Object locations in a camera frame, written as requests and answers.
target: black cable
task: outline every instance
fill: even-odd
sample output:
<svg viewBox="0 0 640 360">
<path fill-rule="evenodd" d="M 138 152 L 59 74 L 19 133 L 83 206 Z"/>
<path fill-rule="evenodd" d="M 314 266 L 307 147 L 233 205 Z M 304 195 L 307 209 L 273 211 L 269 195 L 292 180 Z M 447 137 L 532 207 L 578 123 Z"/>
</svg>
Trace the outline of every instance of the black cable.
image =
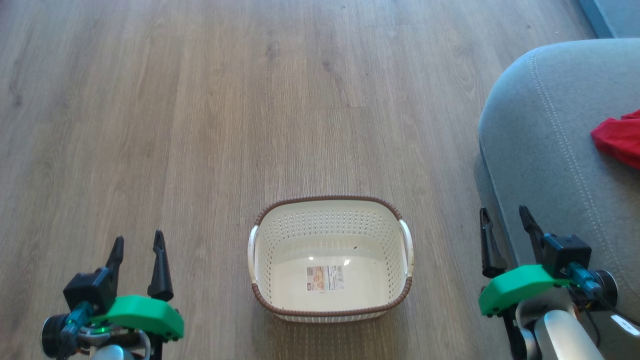
<svg viewBox="0 0 640 360">
<path fill-rule="evenodd" d="M 573 289 L 571 289 L 570 287 L 567 287 L 566 289 L 569 290 L 569 292 L 573 295 L 573 298 L 575 299 L 574 301 L 579 302 L 580 306 L 582 306 L 582 308 L 584 309 L 584 313 L 587 315 L 587 318 L 589 319 L 589 321 L 593 326 L 593 330 L 596 332 L 596 348 L 599 348 L 600 347 L 600 329 L 596 325 L 596 322 L 593 321 L 591 312 L 589 312 L 589 309 L 587 309 L 587 306 L 585 305 L 585 303 L 580 298 L 578 298 L 578 295 L 575 293 Z"/>
<path fill-rule="evenodd" d="M 607 309 L 609 309 L 612 313 L 620 316 L 621 318 L 625 319 L 627 322 L 632 323 L 637 327 L 640 327 L 640 322 L 638 322 L 637 320 L 634 320 L 634 319 L 630 318 L 629 316 L 624 315 L 623 313 L 618 311 L 615 307 L 611 306 L 611 304 L 608 303 L 608 301 L 603 299 L 599 294 L 595 294 L 595 296 L 598 299 L 598 301 L 600 301 L 600 303 L 602 305 L 604 305 Z"/>
</svg>

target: white stitched seam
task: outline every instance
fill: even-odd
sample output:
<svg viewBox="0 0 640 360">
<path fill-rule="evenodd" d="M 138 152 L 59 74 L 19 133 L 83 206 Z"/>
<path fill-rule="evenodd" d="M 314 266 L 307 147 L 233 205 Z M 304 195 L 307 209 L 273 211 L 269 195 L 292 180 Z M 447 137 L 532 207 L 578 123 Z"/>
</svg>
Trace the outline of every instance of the white stitched seam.
<svg viewBox="0 0 640 360">
<path fill-rule="evenodd" d="M 564 130 L 562 129 L 562 125 L 560 124 L 560 120 L 558 119 L 556 110 L 553 107 L 553 104 L 551 103 L 551 99 L 547 93 L 547 90 L 545 89 L 545 85 L 542 83 L 542 78 L 540 77 L 540 72 L 538 69 L 538 57 L 537 57 L 537 51 L 532 55 L 532 57 L 529 59 L 529 66 L 531 68 L 531 76 L 533 77 L 534 83 L 536 84 L 536 88 L 538 89 L 538 94 L 540 95 L 540 98 L 543 101 L 543 104 L 545 105 L 545 109 L 547 110 L 547 114 L 549 115 L 549 119 L 551 120 L 551 123 L 553 125 L 554 131 L 556 132 L 556 136 L 558 137 L 558 140 L 560 142 L 560 145 L 563 148 L 564 151 L 564 155 L 567 159 L 567 162 L 569 163 L 569 168 L 571 169 L 572 173 L 573 173 L 573 178 L 576 181 L 576 184 L 578 185 L 580 194 L 582 195 L 582 200 L 584 201 L 584 205 L 587 208 L 587 212 L 589 214 L 589 218 L 591 220 L 591 224 L 593 225 L 593 229 L 596 233 L 596 236 L 598 238 L 598 240 L 600 241 L 600 244 L 602 245 L 605 255 L 607 257 L 607 262 L 609 263 L 609 266 L 613 267 L 614 270 L 617 270 L 620 275 L 623 278 L 623 282 L 624 285 L 629 288 L 628 283 L 626 282 L 625 279 L 625 274 L 624 271 L 622 270 L 621 266 L 620 266 L 620 262 L 618 261 L 617 257 L 615 254 L 613 254 L 610 249 L 611 249 L 611 244 L 609 243 L 609 239 L 607 238 L 607 233 L 604 229 L 604 226 L 602 225 L 602 221 L 600 220 L 600 215 L 598 214 L 598 211 L 595 208 L 595 204 L 593 202 L 593 198 L 591 197 L 591 194 L 589 193 L 589 190 L 586 186 L 586 183 L 584 181 L 584 178 L 582 176 L 582 172 L 580 171 L 580 167 L 578 166 L 578 163 L 575 159 L 575 155 L 573 153 L 573 149 L 571 148 L 571 145 L 569 144 L 566 135 L 564 133 Z M 536 81 L 536 76 L 534 76 L 533 74 L 533 67 L 532 64 L 535 66 L 536 68 L 536 75 L 538 78 L 538 81 Z M 551 112 L 553 113 L 553 116 L 551 114 L 551 112 L 549 112 L 549 107 L 547 107 L 547 103 L 549 105 L 549 107 L 551 108 Z M 591 210 L 593 209 L 593 212 L 595 213 L 596 218 L 593 218 L 593 214 L 591 213 Z"/>
</svg>

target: basket bottom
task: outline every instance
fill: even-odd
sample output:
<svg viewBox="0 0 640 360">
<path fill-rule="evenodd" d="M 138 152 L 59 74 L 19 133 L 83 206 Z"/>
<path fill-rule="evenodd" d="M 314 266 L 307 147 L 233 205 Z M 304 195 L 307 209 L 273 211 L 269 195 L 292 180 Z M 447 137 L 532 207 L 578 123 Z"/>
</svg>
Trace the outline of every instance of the basket bottom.
<svg viewBox="0 0 640 360">
<path fill-rule="evenodd" d="M 322 275 L 320 281 L 314 282 L 316 272 Z M 364 309 L 388 304 L 391 296 L 387 266 L 378 259 L 360 256 L 300 258 L 274 264 L 272 274 L 271 303 L 287 310 Z"/>
</svg>

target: white cable tag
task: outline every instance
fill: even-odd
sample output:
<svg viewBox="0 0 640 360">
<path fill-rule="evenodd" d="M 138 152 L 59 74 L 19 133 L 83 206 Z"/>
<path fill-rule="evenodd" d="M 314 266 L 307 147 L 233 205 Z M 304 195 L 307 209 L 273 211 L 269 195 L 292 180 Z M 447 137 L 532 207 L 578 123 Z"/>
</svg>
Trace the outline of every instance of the white cable tag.
<svg viewBox="0 0 640 360">
<path fill-rule="evenodd" d="M 611 315 L 611 318 L 613 319 L 613 321 L 617 322 L 618 325 L 620 325 L 620 327 L 625 331 L 627 331 L 629 334 L 633 336 L 640 336 L 640 331 L 638 331 L 638 329 L 636 329 L 633 325 L 628 323 L 625 319 L 621 318 L 618 315 Z"/>
</svg>

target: red cloth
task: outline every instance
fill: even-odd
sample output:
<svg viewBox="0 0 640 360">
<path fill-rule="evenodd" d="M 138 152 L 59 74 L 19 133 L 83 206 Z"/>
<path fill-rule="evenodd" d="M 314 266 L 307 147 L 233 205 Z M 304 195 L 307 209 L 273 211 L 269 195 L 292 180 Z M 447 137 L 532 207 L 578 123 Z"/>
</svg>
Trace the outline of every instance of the red cloth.
<svg viewBox="0 0 640 360">
<path fill-rule="evenodd" d="M 608 118 L 591 132 L 591 137 L 599 151 L 640 169 L 640 110 L 620 120 Z"/>
</svg>

